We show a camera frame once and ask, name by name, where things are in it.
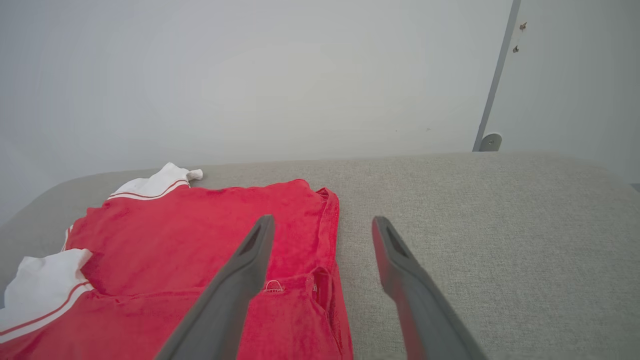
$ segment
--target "metal bracket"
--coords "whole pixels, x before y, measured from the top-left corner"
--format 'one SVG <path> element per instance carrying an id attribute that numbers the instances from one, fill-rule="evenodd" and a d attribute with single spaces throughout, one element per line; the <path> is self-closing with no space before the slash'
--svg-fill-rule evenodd
<path id="1" fill-rule="evenodd" d="M 502 136 L 500 134 L 489 134 L 482 139 L 478 151 L 498 151 L 500 144 L 502 144 Z"/>

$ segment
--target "red garment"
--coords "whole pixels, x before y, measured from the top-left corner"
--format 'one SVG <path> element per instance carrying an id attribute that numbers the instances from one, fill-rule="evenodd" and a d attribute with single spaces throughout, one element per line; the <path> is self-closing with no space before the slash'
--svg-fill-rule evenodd
<path id="1" fill-rule="evenodd" d="M 284 290 L 251 301 L 238 358 L 353 358 L 334 193 L 313 192 L 304 180 L 224 190 L 184 181 L 159 197 L 115 195 L 88 209 L 65 245 L 93 253 L 82 274 L 95 289 L 51 323 L 0 344 L 3 357 L 153 358 L 253 223 L 272 214 L 266 279 Z"/>

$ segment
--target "white fabric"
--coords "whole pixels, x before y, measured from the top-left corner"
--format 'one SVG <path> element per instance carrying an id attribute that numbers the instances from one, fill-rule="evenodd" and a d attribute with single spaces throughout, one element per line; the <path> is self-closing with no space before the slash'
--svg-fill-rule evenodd
<path id="1" fill-rule="evenodd" d="M 92 290 L 80 271 L 91 256 L 87 249 L 71 249 L 44 258 L 25 257 L 4 291 L 0 343 L 52 322 Z"/>
<path id="2" fill-rule="evenodd" d="M 159 172 L 148 179 L 138 178 L 122 185 L 109 196 L 109 199 L 116 197 L 139 200 L 157 199 L 178 186 L 188 185 L 192 179 L 202 179 L 202 170 L 189 171 L 185 168 L 179 168 L 173 163 L 167 163 Z"/>

